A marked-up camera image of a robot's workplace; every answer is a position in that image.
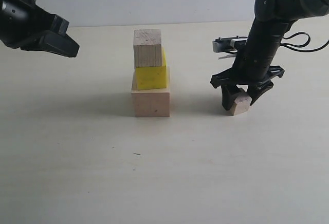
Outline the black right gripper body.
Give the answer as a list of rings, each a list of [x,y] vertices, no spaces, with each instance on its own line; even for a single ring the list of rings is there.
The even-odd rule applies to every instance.
[[[231,68],[215,74],[211,85],[263,85],[274,77],[283,77],[285,70],[271,66],[284,34],[290,27],[289,21],[254,20],[245,45],[238,49]]]

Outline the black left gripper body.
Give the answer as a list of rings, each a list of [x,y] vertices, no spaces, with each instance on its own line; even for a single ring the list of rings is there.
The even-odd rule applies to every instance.
[[[1,42],[9,48],[32,47],[46,35],[54,35],[60,41],[66,34],[69,22],[36,4],[36,0],[1,0]]]

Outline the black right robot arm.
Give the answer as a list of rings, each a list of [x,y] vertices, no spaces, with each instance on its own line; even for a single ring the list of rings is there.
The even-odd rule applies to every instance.
[[[235,60],[231,68],[214,74],[211,85],[222,90],[222,106],[230,110],[242,94],[239,85],[247,86],[246,94],[253,105],[265,92],[273,88],[272,79],[283,77],[285,71],[271,63],[279,47],[297,52],[310,43],[284,44],[282,40],[292,25],[304,18],[328,15],[328,0],[255,0],[255,18],[248,36],[217,38],[216,53],[227,53]]]

